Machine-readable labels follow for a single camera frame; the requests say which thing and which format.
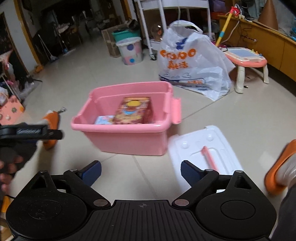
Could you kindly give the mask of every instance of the screw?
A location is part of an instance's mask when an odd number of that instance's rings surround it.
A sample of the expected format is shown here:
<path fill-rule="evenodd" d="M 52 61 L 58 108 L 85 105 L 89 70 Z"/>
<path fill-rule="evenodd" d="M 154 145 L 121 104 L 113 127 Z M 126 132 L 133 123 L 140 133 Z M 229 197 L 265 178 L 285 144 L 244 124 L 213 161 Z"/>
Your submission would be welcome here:
<path fill-rule="evenodd" d="M 94 200 L 94 205 L 97 207 L 103 207 L 103 206 L 106 206 L 107 204 L 108 204 L 108 201 L 105 199 Z"/>
<path fill-rule="evenodd" d="M 65 112 L 65 111 L 67 111 L 67 109 L 66 109 L 65 107 L 62 107 L 62 108 L 58 111 L 58 114 L 63 113 L 63 112 Z"/>
<path fill-rule="evenodd" d="M 180 206 L 180 207 L 185 207 L 185 206 L 187 206 L 187 205 L 189 204 L 189 201 L 186 200 L 186 199 L 177 199 L 177 200 L 175 201 L 175 204 L 176 204 L 177 206 Z"/>

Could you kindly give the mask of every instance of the pink kids table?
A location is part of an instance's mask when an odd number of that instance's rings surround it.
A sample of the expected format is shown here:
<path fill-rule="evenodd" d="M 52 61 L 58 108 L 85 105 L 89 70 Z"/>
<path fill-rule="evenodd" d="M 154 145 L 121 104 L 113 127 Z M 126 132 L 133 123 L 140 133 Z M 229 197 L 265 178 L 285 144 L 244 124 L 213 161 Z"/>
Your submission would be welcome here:
<path fill-rule="evenodd" d="M 258 53 L 246 48 L 227 48 L 224 53 L 227 58 L 238 66 L 237 83 L 234 87 L 239 94 L 244 92 L 245 67 L 260 68 L 263 67 L 263 82 L 269 84 L 267 60 Z"/>

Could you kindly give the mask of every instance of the wheel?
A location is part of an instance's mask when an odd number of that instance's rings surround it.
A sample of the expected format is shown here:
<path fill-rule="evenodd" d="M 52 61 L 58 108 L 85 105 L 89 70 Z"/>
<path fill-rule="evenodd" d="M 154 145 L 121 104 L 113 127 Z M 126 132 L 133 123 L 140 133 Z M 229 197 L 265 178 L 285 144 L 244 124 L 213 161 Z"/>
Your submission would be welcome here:
<path fill-rule="evenodd" d="M 150 59 L 154 61 L 154 60 L 157 59 L 157 57 L 156 57 L 155 55 L 151 54 L 151 55 L 150 55 Z"/>

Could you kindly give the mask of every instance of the white table leg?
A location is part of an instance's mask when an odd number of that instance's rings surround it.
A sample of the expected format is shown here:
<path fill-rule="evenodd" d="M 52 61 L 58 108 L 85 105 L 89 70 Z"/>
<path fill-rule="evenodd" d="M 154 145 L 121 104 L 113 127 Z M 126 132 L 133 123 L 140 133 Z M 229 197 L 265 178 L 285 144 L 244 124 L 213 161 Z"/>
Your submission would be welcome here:
<path fill-rule="evenodd" d="M 211 23 L 210 7 L 207 8 L 207 27 L 208 27 L 208 32 L 209 32 L 209 38 L 212 39 L 212 23 Z"/>
<path fill-rule="evenodd" d="M 234 87 L 235 92 L 243 94 L 244 92 L 245 69 L 242 66 L 237 67 L 237 83 Z"/>
<path fill-rule="evenodd" d="M 159 12 L 160 12 L 161 23 L 163 25 L 163 32 L 165 33 L 168 28 L 167 28 L 167 23 L 166 23 L 166 20 L 165 20 L 165 12 L 163 10 L 162 0 L 158 0 L 158 5 L 159 5 Z"/>
<path fill-rule="evenodd" d="M 187 11 L 187 20 L 188 20 L 189 22 L 191 22 L 189 8 L 187 8 L 186 11 Z"/>
<path fill-rule="evenodd" d="M 152 56 L 153 55 L 152 46 L 151 46 L 151 43 L 150 43 L 148 28 L 147 28 L 147 24 L 146 24 L 144 12 L 143 12 L 143 8 L 142 8 L 140 0 L 138 0 L 138 6 L 139 6 L 139 10 L 140 10 L 140 15 L 141 15 L 142 23 L 143 23 L 144 32 L 145 32 L 145 35 L 146 35 L 146 41 L 147 41 L 147 46 L 148 46 L 148 49 L 149 49 L 149 55 Z"/>
<path fill-rule="evenodd" d="M 263 82 L 266 83 L 266 84 L 269 84 L 268 67 L 267 67 L 267 65 L 265 65 L 265 66 L 263 67 L 263 75 L 264 75 L 264 77 L 263 77 Z"/>

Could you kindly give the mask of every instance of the trash bin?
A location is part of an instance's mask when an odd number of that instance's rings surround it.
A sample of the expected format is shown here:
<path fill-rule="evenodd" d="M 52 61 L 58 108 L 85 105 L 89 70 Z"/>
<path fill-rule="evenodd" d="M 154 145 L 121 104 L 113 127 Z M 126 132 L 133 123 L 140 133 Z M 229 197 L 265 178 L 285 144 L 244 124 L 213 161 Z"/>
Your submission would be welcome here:
<path fill-rule="evenodd" d="M 142 62 L 142 45 L 140 37 L 121 40 L 116 43 L 125 65 L 134 65 Z"/>
<path fill-rule="evenodd" d="M 114 31 L 112 35 L 115 41 L 119 42 L 127 38 L 140 37 L 141 33 L 140 33 L 140 30 L 133 31 L 130 29 L 125 29 L 123 31 L 120 31 L 120 30 Z"/>

